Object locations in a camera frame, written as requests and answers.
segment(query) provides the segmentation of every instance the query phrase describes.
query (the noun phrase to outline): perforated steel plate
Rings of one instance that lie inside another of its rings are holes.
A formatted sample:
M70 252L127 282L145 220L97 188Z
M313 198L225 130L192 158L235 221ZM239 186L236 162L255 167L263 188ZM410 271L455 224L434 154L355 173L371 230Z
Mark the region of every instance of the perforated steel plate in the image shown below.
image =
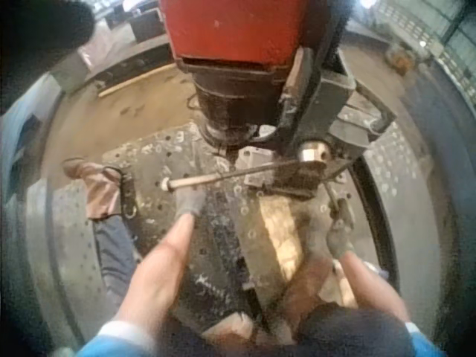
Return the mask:
M410 144L396 123L364 158L379 191L395 246L400 292L428 335L440 296L440 245L431 197ZM420 263L420 257L434 257Z
M86 218L86 187L77 180L54 192L53 232L56 263L73 324L85 341L114 312L100 274L92 223Z

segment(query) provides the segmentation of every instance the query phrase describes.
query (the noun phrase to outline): person's leg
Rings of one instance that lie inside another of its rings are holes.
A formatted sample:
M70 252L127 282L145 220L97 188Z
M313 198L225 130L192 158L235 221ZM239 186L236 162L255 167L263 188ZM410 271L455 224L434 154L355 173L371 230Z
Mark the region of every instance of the person's leg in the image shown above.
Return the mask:
M119 215L93 222L100 270L109 298L118 308L137 266L131 234Z

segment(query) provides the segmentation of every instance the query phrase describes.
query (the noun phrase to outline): worker's hand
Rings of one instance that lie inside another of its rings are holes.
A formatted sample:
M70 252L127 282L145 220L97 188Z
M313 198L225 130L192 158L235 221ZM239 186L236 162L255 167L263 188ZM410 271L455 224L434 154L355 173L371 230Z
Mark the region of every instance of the worker's hand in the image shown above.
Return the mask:
M115 319L155 338L179 293L195 217L184 214L138 265Z
M341 218L336 219L326 235L327 248L334 259L339 259L347 251L354 251L354 246L349 241L350 229Z
M205 189L202 186L183 187L175 191L176 220L185 213L199 217L205 204Z

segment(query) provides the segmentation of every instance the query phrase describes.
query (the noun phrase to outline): work glove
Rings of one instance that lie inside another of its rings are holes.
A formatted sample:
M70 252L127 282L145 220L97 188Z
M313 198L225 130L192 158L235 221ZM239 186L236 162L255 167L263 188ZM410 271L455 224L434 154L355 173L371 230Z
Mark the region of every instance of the work glove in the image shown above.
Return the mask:
M201 186L183 187L175 191L176 220L183 214L191 213L199 217L205 204L205 190Z
M341 218L332 222L332 225L327 232L326 241L327 248L334 259L339 259L346 251L354 251L353 244L349 241L350 229Z

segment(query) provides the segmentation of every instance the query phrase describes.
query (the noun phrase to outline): industrial workshop floor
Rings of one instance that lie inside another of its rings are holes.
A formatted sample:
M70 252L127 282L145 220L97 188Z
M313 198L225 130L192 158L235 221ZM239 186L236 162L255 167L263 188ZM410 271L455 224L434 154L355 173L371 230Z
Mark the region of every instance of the industrial workshop floor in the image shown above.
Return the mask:
M443 224L447 217L451 217L451 205L438 168L414 120L400 100L417 74L400 77L385 64L381 51L362 44L347 41L342 48L354 76L397 113L396 120L427 179L440 237L452 237L452 225ZM101 161L103 154L121 144L188 123L191 110L185 103L193 93L190 76L171 68L103 98L97 97L94 86L65 97L51 127L42 174L49 176L53 186L59 188L68 183L60 166L64 159L82 156L91 161ZM367 244L371 255L375 256L370 237Z

